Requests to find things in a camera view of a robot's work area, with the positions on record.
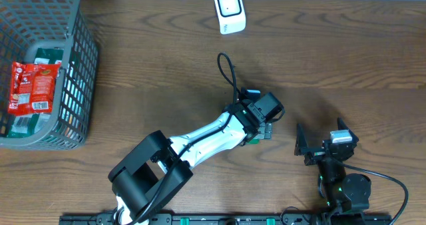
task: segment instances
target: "wooden table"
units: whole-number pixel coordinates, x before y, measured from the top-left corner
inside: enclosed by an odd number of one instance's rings
[[[167,209],[257,213],[324,206],[318,168],[293,154],[296,123],[319,144],[342,116],[360,138],[347,163],[403,181],[410,201],[397,224],[424,224],[425,2],[244,5],[246,29],[222,36],[213,0],[83,0],[101,46],[87,145],[65,152],[0,150],[0,224],[57,224],[64,213],[114,208],[107,175],[139,141],[158,129],[166,136],[193,131],[230,103],[232,87],[216,66],[220,51],[232,59],[238,86],[272,91],[287,113],[273,141],[197,166]],[[370,179],[370,211],[394,215],[402,189]]]

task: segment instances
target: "logo on white device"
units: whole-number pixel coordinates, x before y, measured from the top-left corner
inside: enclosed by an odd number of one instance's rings
[[[235,33],[246,27],[242,0],[214,0],[221,34]]]

